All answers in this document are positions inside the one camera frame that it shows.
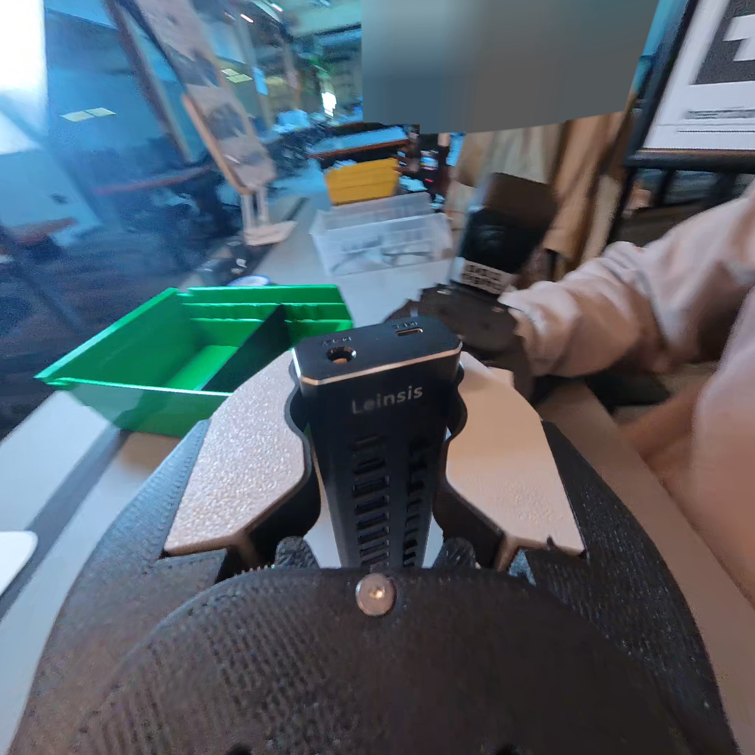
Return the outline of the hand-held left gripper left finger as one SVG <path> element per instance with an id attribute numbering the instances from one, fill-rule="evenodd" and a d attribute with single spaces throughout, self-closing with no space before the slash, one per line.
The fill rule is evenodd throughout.
<path id="1" fill-rule="evenodd" d="M 166 555 L 226 550 L 257 568 L 273 563 L 280 541 L 312 529 L 322 498 L 296 401 L 293 356 L 280 355 L 213 413 Z"/>

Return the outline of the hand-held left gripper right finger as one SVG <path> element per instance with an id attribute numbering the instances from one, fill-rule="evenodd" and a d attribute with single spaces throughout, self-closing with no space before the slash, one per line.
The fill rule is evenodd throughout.
<path id="1" fill-rule="evenodd" d="M 433 514 L 444 539 L 468 542 L 484 569 L 523 550 L 579 558 L 586 547 L 537 411 L 512 373 L 463 351 Z"/>

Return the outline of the clear plastic bin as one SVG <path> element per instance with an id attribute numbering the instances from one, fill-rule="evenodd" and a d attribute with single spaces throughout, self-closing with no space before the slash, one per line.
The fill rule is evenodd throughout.
<path id="1" fill-rule="evenodd" d="M 309 234 L 329 276 L 411 267 L 452 257 L 451 229 L 446 216 L 439 213 L 377 220 L 320 212 Z"/>
<path id="2" fill-rule="evenodd" d="M 317 211 L 309 230 L 313 234 L 323 234 L 330 230 L 434 213 L 428 193 L 407 193 L 361 203 L 335 205 L 327 211 Z"/>

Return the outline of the wide dark grey usb hub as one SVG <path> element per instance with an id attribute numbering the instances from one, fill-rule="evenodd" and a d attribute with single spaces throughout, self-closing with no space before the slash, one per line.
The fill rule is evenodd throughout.
<path id="1" fill-rule="evenodd" d="M 461 340 L 432 316 L 307 337 L 298 392 L 341 566 L 424 562 Z"/>

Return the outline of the person's right forearm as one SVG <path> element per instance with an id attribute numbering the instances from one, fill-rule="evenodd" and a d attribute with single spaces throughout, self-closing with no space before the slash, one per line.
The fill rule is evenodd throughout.
<path id="1" fill-rule="evenodd" d="M 753 290 L 753 184 L 640 248 L 610 244 L 558 282 L 499 297 L 534 375 L 580 377 L 617 364 L 665 372 L 722 353 Z"/>

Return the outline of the green plastic bin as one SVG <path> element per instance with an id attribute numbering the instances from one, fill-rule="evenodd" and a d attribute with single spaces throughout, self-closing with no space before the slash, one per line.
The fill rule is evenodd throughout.
<path id="1" fill-rule="evenodd" d="M 35 378 L 119 429 L 181 438 L 298 342 L 353 326 L 335 285 L 168 288 Z"/>

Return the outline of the yellow bin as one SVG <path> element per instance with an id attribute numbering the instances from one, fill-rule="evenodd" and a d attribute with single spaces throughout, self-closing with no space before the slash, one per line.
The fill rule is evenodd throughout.
<path id="1" fill-rule="evenodd" d="M 399 184 L 399 162 L 384 158 L 368 162 L 337 163 L 324 172 L 328 198 L 333 206 L 363 203 L 391 197 Z"/>

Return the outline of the framed marker poster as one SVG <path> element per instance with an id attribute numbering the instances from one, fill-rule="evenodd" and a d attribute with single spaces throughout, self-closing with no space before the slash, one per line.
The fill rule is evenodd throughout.
<path id="1" fill-rule="evenodd" d="M 680 2 L 646 80 L 626 167 L 753 174 L 753 1 Z"/>

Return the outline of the wooden book stand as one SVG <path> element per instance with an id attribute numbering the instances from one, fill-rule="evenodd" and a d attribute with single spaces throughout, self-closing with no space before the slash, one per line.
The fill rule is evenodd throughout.
<path id="1" fill-rule="evenodd" d="M 273 161 L 241 101 L 231 89 L 188 1 L 137 1 L 137 22 L 174 70 L 182 101 L 217 167 L 240 198 L 242 236 L 247 246 L 288 239 L 294 221 L 272 223 L 267 188 L 276 177 Z"/>

